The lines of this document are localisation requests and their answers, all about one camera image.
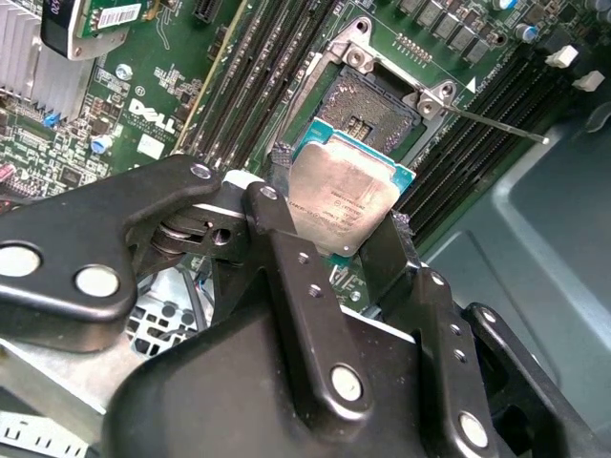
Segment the blue capacitor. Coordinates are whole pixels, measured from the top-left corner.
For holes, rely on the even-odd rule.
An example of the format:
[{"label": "blue capacitor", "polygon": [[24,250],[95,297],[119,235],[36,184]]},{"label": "blue capacitor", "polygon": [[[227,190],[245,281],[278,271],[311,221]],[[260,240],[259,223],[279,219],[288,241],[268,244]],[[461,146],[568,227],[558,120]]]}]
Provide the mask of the blue capacitor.
[{"label": "blue capacitor", "polygon": [[534,43],[538,38],[538,28],[520,24],[516,27],[516,38],[523,43]]},{"label": "blue capacitor", "polygon": [[103,155],[113,146],[113,138],[109,135],[99,135],[92,138],[90,147],[95,155]]},{"label": "blue capacitor", "polygon": [[55,127],[59,123],[59,114],[47,114],[42,120],[42,125],[45,127]]},{"label": "blue capacitor", "polygon": [[512,10],[517,5],[517,0],[493,0],[495,10]]}]

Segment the chip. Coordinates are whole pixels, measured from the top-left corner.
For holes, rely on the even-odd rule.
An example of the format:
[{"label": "chip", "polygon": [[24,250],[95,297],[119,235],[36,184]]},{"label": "chip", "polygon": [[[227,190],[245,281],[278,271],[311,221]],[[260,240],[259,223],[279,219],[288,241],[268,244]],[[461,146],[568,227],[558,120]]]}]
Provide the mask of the chip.
[{"label": "chip", "polygon": [[59,181],[71,188],[76,188],[82,178],[81,174],[70,167],[64,167],[59,175]]}]

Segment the heatsink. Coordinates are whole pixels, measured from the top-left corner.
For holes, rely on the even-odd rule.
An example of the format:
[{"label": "heatsink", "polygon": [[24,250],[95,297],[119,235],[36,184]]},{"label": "heatsink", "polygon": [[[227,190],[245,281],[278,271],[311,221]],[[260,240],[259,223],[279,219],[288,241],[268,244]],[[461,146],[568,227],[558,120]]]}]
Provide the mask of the heatsink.
[{"label": "heatsink", "polygon": [[40,39],[38,16],[0,0],[0,91],[46,113],[73,120],[80,113],[94,61],[71,61]]}]

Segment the cable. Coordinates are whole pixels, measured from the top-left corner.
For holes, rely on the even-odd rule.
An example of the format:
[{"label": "cable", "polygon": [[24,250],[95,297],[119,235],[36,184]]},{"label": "cable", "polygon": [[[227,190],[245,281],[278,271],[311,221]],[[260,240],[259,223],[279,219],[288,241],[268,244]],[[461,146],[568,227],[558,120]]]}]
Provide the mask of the cable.
[{"label": "cable", "polygon": [[203,296],[206,298],[207,301],[210,302],[210,305],[212,305],[212,307],[214,308],[214,299],[212,298],[212,296],[210,295],[210,293],[206,290],[206,288],[204,288],[204,282],[203,280],[200,280],[200,282],[198,283],[198,286],[200,287],[200,291],[203,294]]},{"label": "cable", "polygon": [[182,278],[184,279],[184,285],[186,286],[187,293],[189,294],[189,301],[191,301],[191,305],[193,306],[195,323],[198,331],[201,332],[208,328],[208,322],[206,321],[206,317],[203,313],[203,305],[201,304],[200,296],[198,296],[198,291],[195,289],[195,285],[193,284],[191,272],[180,264],[176,266],[176,269],[182,274]]},{"label": "cable", "polygon": [[170,337],[174,336],[175,334],[184,334],[187,339],[190,339],[193,336],[197,335],[197,332],[195,332],[192,329],[172,329],[171,331],[164,332],[163,334],[161,334],[158,337],[158,339],[161,339],[162,341],[165,341],[166,339],[169,339]]}]

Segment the label sticker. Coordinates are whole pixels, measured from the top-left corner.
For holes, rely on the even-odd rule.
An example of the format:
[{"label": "label sticker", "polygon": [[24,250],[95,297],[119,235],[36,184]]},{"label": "label sticker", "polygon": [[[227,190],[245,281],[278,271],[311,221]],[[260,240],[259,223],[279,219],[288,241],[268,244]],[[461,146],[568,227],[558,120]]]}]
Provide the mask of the label sticker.
[{"label": "label sticker", "polygon": [[97,21],[97,28],[105,29],[107,27],[135,21],[139,18],[141,8],[142,4],[137,3],[126,7],[115,7],[102,10],[99,20]]},{"label": "label sticker", "polygon": [[144,155],[152,157],[155,160],[161,157],[163,148],[165,148],[163,143],[146,134],[142,134],[140,142],[137,145],[137,151],[139,153],[143,153]]}]

